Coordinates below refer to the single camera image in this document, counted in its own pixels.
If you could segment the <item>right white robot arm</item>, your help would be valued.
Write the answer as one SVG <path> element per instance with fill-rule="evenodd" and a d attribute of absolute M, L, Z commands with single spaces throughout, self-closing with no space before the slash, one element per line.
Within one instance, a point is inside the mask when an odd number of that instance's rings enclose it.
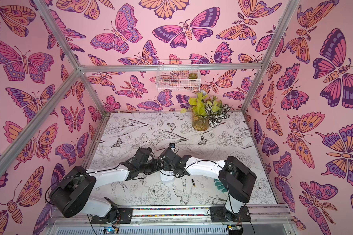
<path fill-rule="evenodd" d="M 169 147 L 160 154 L 157 164 L 161 174 L 169 178 L 204 176 L 219 180 L 228 193 L 223 214 L 232 222 L 240 220 L 257 180 L 256 174 L 234 156 L 218 161 L 180 157 Z"/>

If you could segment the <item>white digital alarm clock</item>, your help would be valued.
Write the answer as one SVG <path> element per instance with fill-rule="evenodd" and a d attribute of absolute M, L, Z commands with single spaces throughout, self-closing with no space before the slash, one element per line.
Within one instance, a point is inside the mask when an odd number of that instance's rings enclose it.
<path fill-rule="evenodd" d="M 163 184 L 169 184 L 169 183 L 173 183 L 174 180 L 175 180 L 175 177 L 174 176 L 171 176 L 171 175 L 166 175 L 166 174 L 160 174 L 160 179 L 161 179 L 161 182 Z"/>

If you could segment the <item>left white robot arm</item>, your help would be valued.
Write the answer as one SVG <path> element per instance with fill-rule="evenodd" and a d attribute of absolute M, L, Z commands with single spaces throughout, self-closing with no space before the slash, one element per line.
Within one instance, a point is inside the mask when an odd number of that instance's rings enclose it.
<path fill-rule="evenodd" d="M 103 223 L 119 221 L 119 209 L 107 196 L 102 199 L 92 191 L 111 183 L 140 180 L 161 170 L 151 148 L 139 148 L 135 155 L 115 167 L 85 169 L 74 167 L 63 179 L 53 183 L 48 201 L 57 207 L 65 218 L 84 213 L 98 217 Z"/>

